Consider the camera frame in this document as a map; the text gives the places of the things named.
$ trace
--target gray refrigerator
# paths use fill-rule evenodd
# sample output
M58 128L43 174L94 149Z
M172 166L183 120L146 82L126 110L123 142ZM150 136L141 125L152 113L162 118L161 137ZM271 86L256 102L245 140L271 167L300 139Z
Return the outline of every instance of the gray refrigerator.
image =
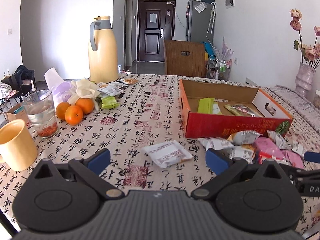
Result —
M186 32L186 41L191 42L201 42L209 41L213 42L213 32L215 20L215 4L206 3L206 9L201 12L198 12L194 5L200 4L199 1L190 0L187 6L187 32Z

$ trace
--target doorway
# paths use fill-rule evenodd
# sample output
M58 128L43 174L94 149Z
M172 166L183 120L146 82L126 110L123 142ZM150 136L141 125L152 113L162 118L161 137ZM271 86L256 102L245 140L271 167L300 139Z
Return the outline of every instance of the doorway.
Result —
M124 3L124 69L132 65L132 10L133 0Z
M175 3L138 1L138 61L164 62L163 40L173 40Z

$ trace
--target drinking glass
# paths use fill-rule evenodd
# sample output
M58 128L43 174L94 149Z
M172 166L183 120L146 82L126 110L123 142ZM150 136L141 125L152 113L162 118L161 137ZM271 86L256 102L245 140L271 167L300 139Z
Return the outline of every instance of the drinking glass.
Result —
M35 92L23 100L22 105L41 138L50 138L58 132L52 91Z

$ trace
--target tablecloth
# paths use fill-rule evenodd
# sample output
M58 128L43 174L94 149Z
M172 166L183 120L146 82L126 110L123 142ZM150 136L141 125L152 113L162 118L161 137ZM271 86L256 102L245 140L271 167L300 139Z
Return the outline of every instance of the tablecloth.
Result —
M202 82L224 81L142 74L130 77L137 78L139 83L125 89L124 96L118 99L118 108L91 113L77 126L60 121L60 131L47 140L39 138L31 128L38 156L27 170L15 172L5 163L0 164L0 208L10 221L16 223L12 214L15 195L43 158L50 158L54 163L66 163L72 158L88 158L96 151L108 148L112 154L111 163L100 177L125 193L130 189L186 190L190 193L215 176L205 164L204 148L197 140L183 136L178 83L180 78ZM288 136L303 141L308 150L318 150L320 135L276 94L265 90L294 116ZM171 140L181 143L193 154L193 159L161 169L141 151L144 146ZM317 168L314 163L305 163L305 166L309 170ZM320 202L318 198L303 198L303 201L305 211L297 228L300 233L316 222L311 213Z

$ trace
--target front door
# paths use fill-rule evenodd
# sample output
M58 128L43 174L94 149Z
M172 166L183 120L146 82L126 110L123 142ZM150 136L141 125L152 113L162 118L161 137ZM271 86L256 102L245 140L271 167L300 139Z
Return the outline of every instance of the front door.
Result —
M138 61L164 62L163 40L172 40L175 1L138 2Z

